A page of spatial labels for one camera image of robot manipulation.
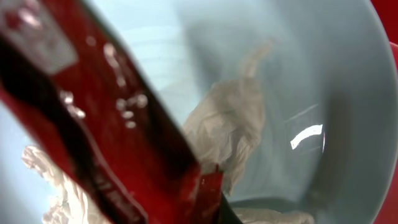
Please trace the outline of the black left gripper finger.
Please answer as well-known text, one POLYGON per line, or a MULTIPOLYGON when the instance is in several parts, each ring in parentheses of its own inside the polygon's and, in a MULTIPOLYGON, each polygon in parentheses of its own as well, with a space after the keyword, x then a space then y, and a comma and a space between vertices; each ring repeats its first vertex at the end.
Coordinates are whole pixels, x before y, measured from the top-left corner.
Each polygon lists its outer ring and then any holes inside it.
POLYGON ((221 194, 218 224, 243 224, 229 206, 224 194, 221 194))

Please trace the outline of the red sauce packet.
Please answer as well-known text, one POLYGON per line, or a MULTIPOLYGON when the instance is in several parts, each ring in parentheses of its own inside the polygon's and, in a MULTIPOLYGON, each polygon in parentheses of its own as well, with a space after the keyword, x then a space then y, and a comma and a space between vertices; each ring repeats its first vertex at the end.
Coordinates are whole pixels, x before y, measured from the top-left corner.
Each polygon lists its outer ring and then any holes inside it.
POLYGON ((1 1, 1 100, 109 221, 219 222, 221 172, 83 1, 1 1))

